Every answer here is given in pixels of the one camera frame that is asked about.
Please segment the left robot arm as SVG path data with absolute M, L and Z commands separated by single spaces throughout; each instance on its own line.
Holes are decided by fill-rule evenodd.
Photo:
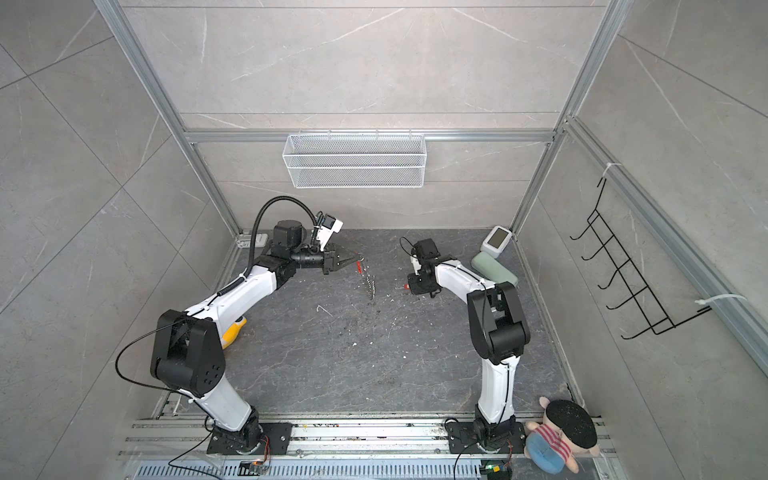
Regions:
M 330 241 L 342 227 L 341 220 L 324 214 L 310 232 L 299 221 L 281 220 L 235 280 L 188 309 L 168 310 L 158 319 L 151 376 L 188 396 L 213 420 L 213 435 L 239 453 L 256 450 L 263 430 L 256 408 L 226 378 L 224 350 L 245 325 L 245 313 L 297 270 L 318 268 L 329 274 L 359 259 Z

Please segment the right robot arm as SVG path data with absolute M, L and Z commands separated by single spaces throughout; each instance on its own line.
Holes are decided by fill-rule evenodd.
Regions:
M 525 434 L 516 419 L 514 383 L 531 333 L 516 286 L 472 272 L 455 257 L 441 254 L 431 239 L 412 244 L 408 255 L 412 294 L 435 297 L 448 290 L 466 304 L 470 340 L 481 359 L 481 393 L 470 441 L 488 453 L 508 445 L 520 451 Z

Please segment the grey key organizer red handle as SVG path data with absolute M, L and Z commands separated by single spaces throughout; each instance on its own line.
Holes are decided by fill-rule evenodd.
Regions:
M 369 299 L 374 300 L 376 295 L 375 278 L 370 272 L 366 259 L 365 258 L 359 259 L 356 262 L 356 267 L 357 267 L 358 274 L 362 278 L 363 287 Z

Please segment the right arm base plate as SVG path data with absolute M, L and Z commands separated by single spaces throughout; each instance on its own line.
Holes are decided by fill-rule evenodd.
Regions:
M 449 418 L 443 422 L 449 450 L 452 454 L 522 454 L 525 431 L 522 423 L 514 417 L 499 424 L 488 424 L 477 418 L 461 422 Z

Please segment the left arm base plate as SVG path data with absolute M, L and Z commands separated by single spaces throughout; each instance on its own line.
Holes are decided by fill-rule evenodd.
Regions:
M 251 423 L 237 432 L 214 427 L 207 446 L 208 454 L 263 455 L 269 446 L 271 455 L 285 455 L 291 439 L 291 423 Z

